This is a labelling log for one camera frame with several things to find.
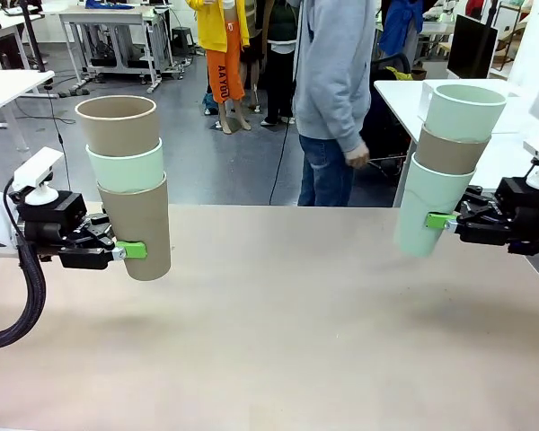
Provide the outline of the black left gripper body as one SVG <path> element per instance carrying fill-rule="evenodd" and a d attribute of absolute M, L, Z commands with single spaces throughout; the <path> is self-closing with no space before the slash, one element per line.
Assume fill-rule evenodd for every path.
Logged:
<path fill-rule="evenodd" d="M 79 268 L 78 257 L 70 249 L 75 246 L 73 234 L 87 212 L 80 193 L 59 191 L 58 197 L 48 204 L 33 206 L 20 202 L 16 209 L 23 236 L 39 260 L 51 261 L 58 256 L 64 268 Z"/>

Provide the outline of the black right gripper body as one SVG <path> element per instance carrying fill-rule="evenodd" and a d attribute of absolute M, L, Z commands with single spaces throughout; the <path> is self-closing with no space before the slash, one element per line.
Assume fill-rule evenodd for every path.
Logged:
<path fill-rule="evenodd" d="M 498 207 L 506 218 L 506 245 L 539 245 L 539 189 L 520 177 L 502 178 L 496 190 Z"/>

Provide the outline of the person's right hand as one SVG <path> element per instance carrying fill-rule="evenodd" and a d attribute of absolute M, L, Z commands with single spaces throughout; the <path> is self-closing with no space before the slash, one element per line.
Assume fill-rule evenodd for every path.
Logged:
<path fill-rule="evenodd" d="M 370 159 L 369 149 L 363 139 L 353 150 L 344 154 L 346 164 L 353 169 L 361 169 L 367 165 Z"/>

